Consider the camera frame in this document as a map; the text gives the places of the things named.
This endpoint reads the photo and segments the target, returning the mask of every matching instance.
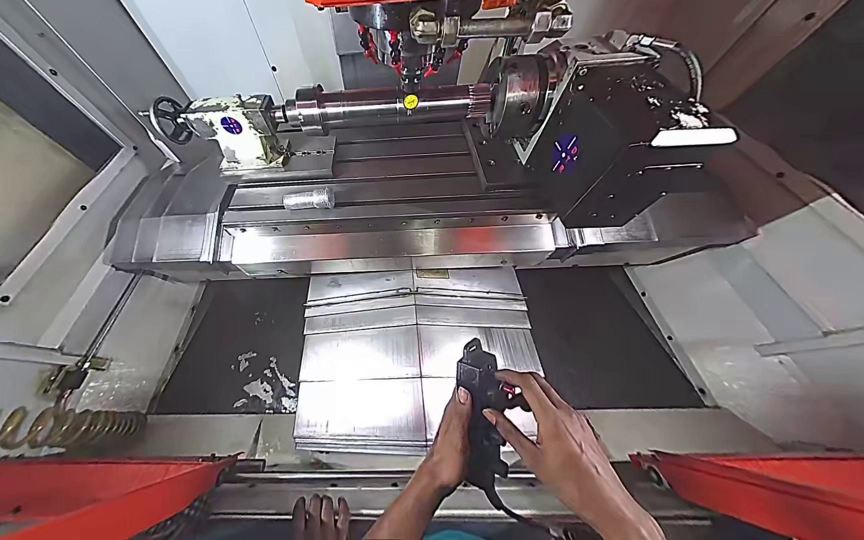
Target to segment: yellow sticker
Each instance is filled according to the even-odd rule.
[[[409,111],[412,111],[414,108],[419,106],[419,96],[416,94],[405,96],[405,99],[402,100],[402,105],[404,105]]]

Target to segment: cylindrical workpiece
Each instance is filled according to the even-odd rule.
[[[328,187],[320,187],[312,191],[286,193],[282,196],[282,206],[289,211],[331,209],[335,207],[335,195]]]
[[[520,17],[462,19],[459,21],[459,39],[508,38],[528,36],[532,22]]]
[[[340,128],[485,117],[492,106],[488,84],[429,87],[415,95],[417,103],[414,98],[407,103],[398,88],[323,92],[320,86],[306,86],[285,102],[281,117],[310,135],[326,135]]]

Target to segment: handwheel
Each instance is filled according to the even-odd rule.
[[[192,141],[192,129],[182,119],[182,114],[188,105],[182,105],[169,96],[159,96],[151,102],[148,111],[142,111],[143,117],[149,117],[149,122],[155,132],[175,144],[188,144]]]

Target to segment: label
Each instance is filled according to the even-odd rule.
[[[555,149],[552,152],[552,172],[563,174],[575,168],[579,160],[579,137],[564,134],[555,141]]]
[[[518,0],[482,0],[483,10],[494,10],[496,8],[510,8],[516,5]]]
[[[405,96],[405,99],[402,100],[402,105],[405,106],[405,109],[412,111],[414,108],[419,106],[419,96],[416,94],[409,94]]]
[[[242,124],[231,116],[223,116],[222,119],[219,120],[219,123],[222,124],[222,129],[233,135],[239,135],[242,133]]]

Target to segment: blue circular logo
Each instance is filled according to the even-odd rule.
[[[242,133],[242,124],[231,116],[223,116],[222,119],[219,120],[219,123],[222,124],[222,129],[233,135],[239,135]]]
[[[579,137],[565,134],[555,141],[552,149],[552,172],[563,174],[575,168],[579,160]]]

